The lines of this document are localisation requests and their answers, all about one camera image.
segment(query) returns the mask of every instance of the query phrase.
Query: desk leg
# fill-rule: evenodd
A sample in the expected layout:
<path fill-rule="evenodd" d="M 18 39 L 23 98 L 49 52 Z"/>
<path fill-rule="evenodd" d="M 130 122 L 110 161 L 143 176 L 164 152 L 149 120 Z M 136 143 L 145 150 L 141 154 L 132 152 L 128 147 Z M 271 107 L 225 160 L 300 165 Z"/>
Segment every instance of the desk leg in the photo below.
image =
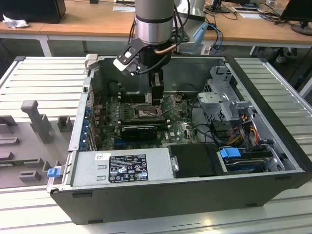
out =
<path fill-rule="evenodd" d="M 85 53 L 88 53 L 87 42 L 85 40 L 82 41 L 82 48 Z"/>
<path fill-rule="evenodd" d="M 308 83 L 302 88 L 299 94 L 301 95 L 301 97 L 305 98 L 311 90 L 312 90 L 312 77 L 310 78 Z"/>
<path fill-rule="evenodd" d="M 259 52 L 260 47 L 259 46 L 253 46 L 252 50 L 250 51 L 249 55 L 251 57 L 256 57 Z"/>
<path fill-rule="evenodd" d="M 40 45 L 41 45 L 41 48 L 42 48 L 42 51 L 44 53 L 44 56 L 45 57 L 52 57 L 52 53 L 51 53 L 51 50 L 50 50 L 50 47 L 49 47 L 49 44 L 48 44 L 48 36 L 47 35 L 39 35 L 38 36 L 38 40 L 40 42 Z"/>

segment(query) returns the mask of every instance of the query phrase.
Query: computer monitor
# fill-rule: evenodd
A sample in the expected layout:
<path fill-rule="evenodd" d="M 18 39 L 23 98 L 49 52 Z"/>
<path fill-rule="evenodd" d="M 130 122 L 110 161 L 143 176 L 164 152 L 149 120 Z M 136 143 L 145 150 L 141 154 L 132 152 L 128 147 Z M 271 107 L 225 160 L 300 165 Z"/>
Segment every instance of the computer monitor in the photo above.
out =
<path fill-rule="evenodd" d="M 232 12 L 231 10 L 222 6 L 221 3 L 223 1 L 233 2 L 233 3 L 238 3 L 238 4 L 248 4 L 250 2 L 250 0 L 213 0 L 211 5 L 208 7 L 208 9 L 216 13 L 231 13 Z"/>
<path fill-rule="evenodd" d="M 300 34 L 312 36 L 312 0 L 290 0 L 281 15 L 282 20 L 293 20 L 301 22 L 301 25 L 293 25 L 292 29 Z"/>

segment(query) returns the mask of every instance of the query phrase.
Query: floor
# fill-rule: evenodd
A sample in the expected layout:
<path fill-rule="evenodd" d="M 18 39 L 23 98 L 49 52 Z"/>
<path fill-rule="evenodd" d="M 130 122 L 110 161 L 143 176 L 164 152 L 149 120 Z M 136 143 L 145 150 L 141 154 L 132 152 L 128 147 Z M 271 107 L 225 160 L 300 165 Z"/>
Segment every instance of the floor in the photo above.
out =
<path fill-rule="evenodd" d="M 0 76 L 4 74 L 7 67 L 10 66 L 16 56 L 43 56 L 40 44 L 36 40 L 20 40 L 20 39 L 2 39 L 0 42 Z M 88 53 L 97 53 L 99 55 L 116 55 L 125 42 L 100 42 L 88 41 Z M 49 41 L 49 46 L 55 56 L 85 56 L 87 53 L 83 51 L 81 41 Z M 222 46 L 219 55 L 232 55 L 235 57 L 249 58 L 250 47 L 246 46 Z M 297 56 L 289 56 L 285 64 L 273 64 L 275 69 L 286 79 L 296 69 L 308 49 L 299 49 Z M 290 83 L 294 85 L 297 78 L 300 77 L 308 68 L 312 61 L 312 53 L 302 62 L 300 67 L 294 73 Z M 312 101 L 312 95 L 308 95 L 307 100 Z"/>

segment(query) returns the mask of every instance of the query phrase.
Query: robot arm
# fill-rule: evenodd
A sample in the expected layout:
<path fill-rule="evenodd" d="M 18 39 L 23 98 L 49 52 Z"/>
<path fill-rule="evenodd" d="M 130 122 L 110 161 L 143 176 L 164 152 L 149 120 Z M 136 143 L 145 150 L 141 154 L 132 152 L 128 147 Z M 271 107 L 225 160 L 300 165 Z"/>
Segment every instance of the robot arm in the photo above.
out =
<path fill-rule="evenodd" d="M 144 74 L 170 61 L 170 53 L 181 43 L 177 38 L 172 41 L 172 37 L 177 35 L 173 32 L 173 22 L 176 21 L 174 8 L 174 0 L 136 0 L 137 39 L 129 43 L 114 61 L 119 70 L 127 70 L 131 75 Z M 139 71 L 137 55 L 147 70 Z"/>

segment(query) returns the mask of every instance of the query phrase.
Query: power supply label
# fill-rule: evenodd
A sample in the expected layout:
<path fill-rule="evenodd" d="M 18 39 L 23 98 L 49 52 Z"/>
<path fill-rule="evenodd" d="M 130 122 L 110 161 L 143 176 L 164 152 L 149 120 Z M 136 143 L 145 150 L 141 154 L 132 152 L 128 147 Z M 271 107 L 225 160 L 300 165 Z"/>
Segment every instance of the power supply label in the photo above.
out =
<path fill-rule="evenodd" d="M 109 182 L 144 180 L 148 180 L 146 155 L 111 156 L 109 158 Z"/>

